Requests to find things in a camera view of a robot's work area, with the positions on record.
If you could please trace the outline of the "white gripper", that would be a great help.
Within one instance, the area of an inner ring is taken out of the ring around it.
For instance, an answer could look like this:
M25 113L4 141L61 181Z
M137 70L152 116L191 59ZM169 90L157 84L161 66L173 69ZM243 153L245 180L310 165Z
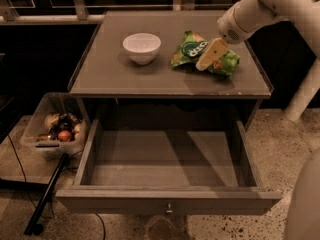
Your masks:
M245 31L240 27L236 20L236 9L237 6L233 5L217 20L217 31L221 38L209 42L196 63L196 68L199 71L206 70L214 61L224 55L228 51L228 43L239 44L253 35L252 32Z

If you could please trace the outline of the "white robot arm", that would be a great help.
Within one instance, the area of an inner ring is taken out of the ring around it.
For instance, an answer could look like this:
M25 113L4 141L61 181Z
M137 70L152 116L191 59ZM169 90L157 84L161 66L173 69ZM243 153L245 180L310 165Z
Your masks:
M219 37L209 43L196 67L203 71L260 28L283 19L293 23L320 59L319 0L241 0L218 19ZM297 178L287 215L284 240L320 240L320 150L310 155Z

